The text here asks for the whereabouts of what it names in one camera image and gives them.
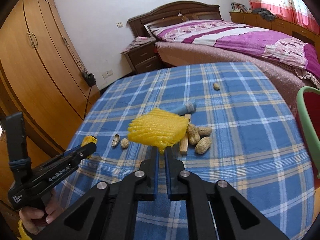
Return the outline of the person's left hand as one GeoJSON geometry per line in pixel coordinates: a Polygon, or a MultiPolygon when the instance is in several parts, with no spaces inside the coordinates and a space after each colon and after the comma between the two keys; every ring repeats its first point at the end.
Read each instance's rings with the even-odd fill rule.
{"type": "Polygon", "coordinates": [[[19,211],[19,217],[22,222],[22,228],[25,232],[36,235],[45,226],[52,223],[64,210],[57,201],[56,191],[52,189],[51,198],[48,202],[45,211],[35,207],[23,207],[19,211]]]}

